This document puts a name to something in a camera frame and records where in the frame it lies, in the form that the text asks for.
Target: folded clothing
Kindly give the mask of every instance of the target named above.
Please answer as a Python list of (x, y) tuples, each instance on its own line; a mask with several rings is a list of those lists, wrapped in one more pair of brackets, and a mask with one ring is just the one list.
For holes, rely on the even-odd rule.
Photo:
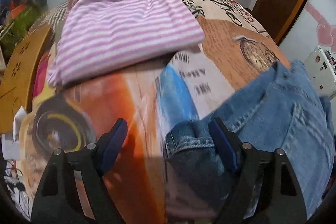
[(203, 40), (181, 0), (80, 0), (65, 22), (47, 82), (92, 78)]
[(290, 70), (278, 62), (204, 119), (176, 125), (165, 139), (165, 159), (199, 198), (219, 210), (237, 180), (209, 134), (208, 123), (220, 117), (242, 142), (259, 150), (285, 150), (311, 216), (334, 162), (330, 110), (330, 101), (318, 97), (301, 62), (292, 63)]

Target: striped fabric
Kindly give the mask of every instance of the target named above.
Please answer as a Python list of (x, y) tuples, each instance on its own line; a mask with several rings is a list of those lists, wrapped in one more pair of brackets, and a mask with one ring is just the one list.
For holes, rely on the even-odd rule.
[(47, 81), (55, 87), (93, 78), (203, 40), (181, 0), (79, 0)]

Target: denim fabric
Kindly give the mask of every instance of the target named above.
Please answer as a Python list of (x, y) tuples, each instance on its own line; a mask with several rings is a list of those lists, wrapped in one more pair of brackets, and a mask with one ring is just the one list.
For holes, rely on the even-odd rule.
[(208, 122), (214, 117), (257, 149), (284, 149), (307, 215), (314, 212), (331, 174), (335, 146), (330, 101), (320, 100), (300, 61), (290, 70), (274, 64), (203, 120), (181, 122), (167, 134), (165, 159), (196, 195), (218, 210), (237, 178), (223, 166), (209, 135)]

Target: metal screw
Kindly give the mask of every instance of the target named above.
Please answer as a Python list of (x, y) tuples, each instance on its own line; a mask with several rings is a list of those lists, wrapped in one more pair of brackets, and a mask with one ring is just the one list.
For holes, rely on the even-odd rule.
[(250, 143), (243, 143), (243, 148), (249, 150), (252, 148), (252, 145)]
[(95, 143), (89, 143), (86, 148), (89, 149), (89, 150), (92, 150), (96, 147), (96, 144)]
[(60, 149), (60, 148), (57, 148), (57, 149), (54, 151), (54, 154), (55, 154), (56, 156), (60, 155), (61, 153), (62, 153), (62, 149)]
[(281, 148), (278, 148), (278, 149), (277, 149), (277, 153), (278, 153), (279, 155), (284, 155), (284, 154), (285, 154), (284, 150), (281, 149)]

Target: cable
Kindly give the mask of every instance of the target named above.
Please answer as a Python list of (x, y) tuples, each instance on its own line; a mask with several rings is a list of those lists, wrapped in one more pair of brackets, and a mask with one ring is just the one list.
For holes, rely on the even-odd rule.
[(5, 170), (8, 170), (8, 169), (9, 170), (13, 170), (14, 169), (15, 174), (16, 174), (16, 179), (19, 181), (18, 183), (16, 183), (16, 185), (14, 185), (14, 184), (11, 184), (11, 185), (13, 185), (14, 187), (16, 187), (18, 189), (18, 191), (19, 191), (19, 200), (18, 200), (18, 203), (19, 203), (19, 206), (21, 208), (21, 211), (28, 217), (28, 219), (30, 219), (30, 214), (29, 214), (29, 197), (28, 196), (27, 196), (27, 201), (26, 201), (28, 214), (26, 214), (25, 210), (21, 206), (21, 194), (22, 194), (22, 192), (26, 192), (26, 188), (25, 188), (24, 184), (20, 181), (19, 175), (18, 175), (17, 171), (20, 171), (22, 177), (23, 177), (23, 173), (22, 173), (22, 171), (20, 169), (16, 168), (14, 166), (14, 164), (11, 163), (9, 160), (6, 160), (6, 162), (10, 163), (12, 165), (12, 168), (11, 167), (7, 167)]

